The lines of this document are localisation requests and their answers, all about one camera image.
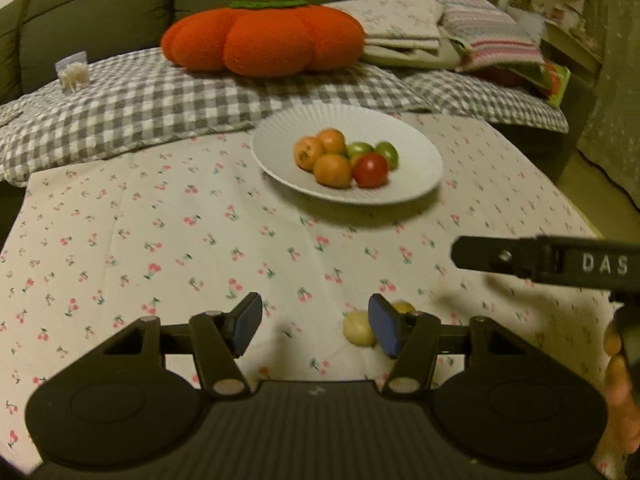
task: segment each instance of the checkered fabric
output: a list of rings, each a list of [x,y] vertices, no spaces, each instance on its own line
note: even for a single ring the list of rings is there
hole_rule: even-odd
[[[383,112],[425,111],[395,75],[359,64],[282,79],[191,74],[158,48],[91,65],[92,86],[64,95],[54,81],[0,107],[23,114],[0,128],[0,170],[24,186],[31,173],[186,137],[238,131],[296,104],[343,103]]]
[[[564,134],[569,131],[560,110],[523,90],[446,70],[405,72],[400,77],[427,101],[433,113],[473,117],[491,124],[532,126]]]

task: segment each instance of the pumpkin pillow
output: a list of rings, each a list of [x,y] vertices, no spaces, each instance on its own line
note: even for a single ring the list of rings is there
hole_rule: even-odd
[[[188,70],[249,77],[326,72],[355,64],[364,30],[345,12],[306,2],[237,2],[174,23],[161,48]]]

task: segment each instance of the curtain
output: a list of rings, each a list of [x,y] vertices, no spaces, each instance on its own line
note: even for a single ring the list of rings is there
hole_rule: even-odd
[[[578,149],[640,207],[640,0],[588,0],[585,19],[603,66]]]

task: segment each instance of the white plate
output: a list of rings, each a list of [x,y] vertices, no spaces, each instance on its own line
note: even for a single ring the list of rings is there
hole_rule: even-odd
[[[375,146],[383,140],[398,150],[399,167],[389,173],[388,183],[377,189],[332,189],[318,184],[311,173],[293,160],[293,145],[303,136],[324,128],[337,128],[351,142]],[[252,152],[261,168],[277,181],[332,202],[386,205],[407,202],[434,189],[444,171],[442,157],[427,137],[389,115],[349,105],[299,105],[261,122],[254,130]]]

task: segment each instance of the red tomato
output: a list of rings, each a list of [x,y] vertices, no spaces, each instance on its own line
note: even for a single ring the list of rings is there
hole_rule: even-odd
[[[379,153],[363,155],[353,167],[353,178],[358,187],[380,187],[386,183],[389,164]]]

